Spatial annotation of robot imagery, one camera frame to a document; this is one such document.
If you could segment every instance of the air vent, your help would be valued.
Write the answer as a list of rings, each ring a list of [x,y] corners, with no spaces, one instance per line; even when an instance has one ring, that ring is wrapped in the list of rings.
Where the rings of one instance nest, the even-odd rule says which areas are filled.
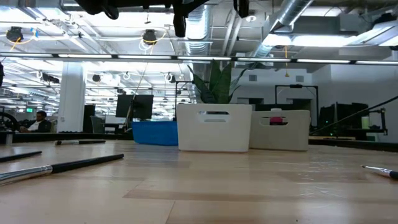
[[[296,75],[296,82],[304,82],[304,76],[303,75]]]
[[[249,82],[256,82],[257,81],[257,75],[249,75]]]

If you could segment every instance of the table surface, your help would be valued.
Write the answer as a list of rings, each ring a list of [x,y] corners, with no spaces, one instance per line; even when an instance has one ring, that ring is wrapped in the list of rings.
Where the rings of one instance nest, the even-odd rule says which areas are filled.
[[[397,155],[330,146],[308,152],[180,152],[132,141],[1,146],[0,172],[124,153],[96,166],[0,186],[1,223],[398,223],[398,185],[361,164]]]

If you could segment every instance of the potted plant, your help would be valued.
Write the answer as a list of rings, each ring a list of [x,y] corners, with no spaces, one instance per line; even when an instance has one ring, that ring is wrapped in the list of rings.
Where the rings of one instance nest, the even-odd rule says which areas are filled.
[[[189,69],[204,103],[177,105],[178,148],[182,151],[247,152],[252,106],[229,104],[246,69],[231,81],[232,64],[221,70],[213,60],[208,85]]]

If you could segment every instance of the ceiling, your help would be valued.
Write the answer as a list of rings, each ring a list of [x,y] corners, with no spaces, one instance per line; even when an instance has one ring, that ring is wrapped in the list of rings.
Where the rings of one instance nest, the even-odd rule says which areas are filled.
[[[233,45],[231,55],[250,54],[264,38],[265,20],[280,9],[282,1],[251,1],[250,9],[256,20],[243,19],[238,32],[238,40]],[[315,0],[302,17],[338,17],[342,14],[358,15],[364,12],[376,12],[381,8],[395,7],[395,0],[388,1],[325,1]],[[119,19],[111,20],[103,13],[95,16],[82,11],[74,1],[64,0],[59,9],[43,7],[36,11],[27,11],[12,6],[1,6],[0,11],[0,52],[40,52],[40,53],[84,53],[84,54],[153,54],[187,55],[190,43],[205,43],[208,55],[218,56],[222,52],[231,20],[233,2],[219,0],[207,2],[210,8],[210,34],[203,40],[178,38],[174,34],[173,16],[162,9],[126,9]],[[24,40],[14,46],[6,39],[6,32],[11,26],[22,27]],[[147,29],[154,29],[156,44],[150,48],[142,43],[142,35]],[[271,50],[273,57],[288,58],[361,58],[384,59],[391,55],[389,47],[378,45],[354,45],[350,47],[304,47],[290,45],[286,48],[275,46]],[[7,108],[38,106],[48,111],[56,111],[59,102],[60,87],[51,84],[45,88],[44,81],[38,77],[40,72],[62,79],[63,62],[51,60],[29,60],[22,58],[0,58],[5,67],[5,83],[24,85],[19,88],[3,88],[0,104]],[[190,81],[191,75],[185,64],[144,63],[144,62],[84,62],[88,75],[86,103],[97,104],[99,113],[113,114],[116,108],[116,89],[107,86],[119,86],[127,93],[135,93],[140,76],[144,78],[140,86],[152,90],[138,90],[137,94],[154,94],[158,101],[157,109],[165,116],[171,116],[174,108],[175,84],[169,83],[167,75],[174,75],[176,80]],[[296,65],[307,68],[309,65]],[[92,76],[101,75],[100,82],[94,82]],[[178,102],[194,101],[192,85],[184,86],[178,96]]]

